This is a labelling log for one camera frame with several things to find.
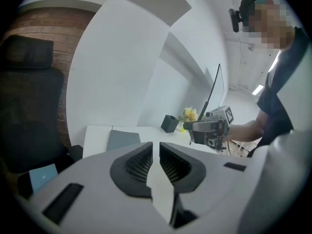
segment person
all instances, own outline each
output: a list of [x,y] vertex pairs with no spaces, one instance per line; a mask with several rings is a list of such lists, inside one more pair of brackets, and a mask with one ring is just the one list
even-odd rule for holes
[[231,125],[224,141],[251,142],[262,138],[257,147],[269,145],[277,136],[293,129],[285,108],[277,97],[303,58],[309,38],[302,28],[291,27],[281,16],[280,5],[272,0],[242,0],[239,8],[243,30],[259,34],[268,48],[280,49],[278,62],[268,73],[264,90],[257,102],[260,108],[255,120],[244,125]]

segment black office chair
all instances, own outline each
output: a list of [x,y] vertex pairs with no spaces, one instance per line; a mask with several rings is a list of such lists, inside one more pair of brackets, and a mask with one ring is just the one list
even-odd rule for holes
[[0,49],[0,155],[12,173],[55,164],[61,172],[82,158],[58,132],[64,74],[52,68],[53,42],[10,36]]

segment white ceiling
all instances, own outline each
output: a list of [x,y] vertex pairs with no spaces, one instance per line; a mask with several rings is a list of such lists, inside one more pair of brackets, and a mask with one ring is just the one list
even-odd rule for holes
[[[278,50],[256,48],[250,51],[246,43],[251,43],[252,40],[248,39],[248,35],[233,31],[228,10],[238,10],[240,2],[241,0],[208,0],[218,18],[227,45],[230,88],[252,93],[259,84],[264,85]],[[274,3],[280,2],[286,4],[284,0],[274,0]],[[292,25],[300,25],[294,14],[291,11],[289,13]]]

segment brick wall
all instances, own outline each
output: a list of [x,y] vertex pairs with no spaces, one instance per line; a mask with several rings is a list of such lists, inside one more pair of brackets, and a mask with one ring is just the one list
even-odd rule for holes
[[21,35],[54,41],[52,66],[65,75],[58,105],[58,130],[66,146],[70,146],[65,108],[69,69],[77,44],[94,14],[70,8],[32,9],[19,15],[3,38]]

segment desk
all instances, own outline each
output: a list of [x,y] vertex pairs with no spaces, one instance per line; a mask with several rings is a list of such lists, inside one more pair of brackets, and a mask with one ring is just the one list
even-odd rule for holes
[[138,133],[142,143],[149,141],[158,143],[170,142],[180,146],[216,154],[216,151],[208,146],[195,143],[189,145],[190,135],[188,133],[181,133],[178,129],[176,129],[174,133],[165,133],[161,127],[88,126],[84,139],[83,158],[105,152],[111,130]]

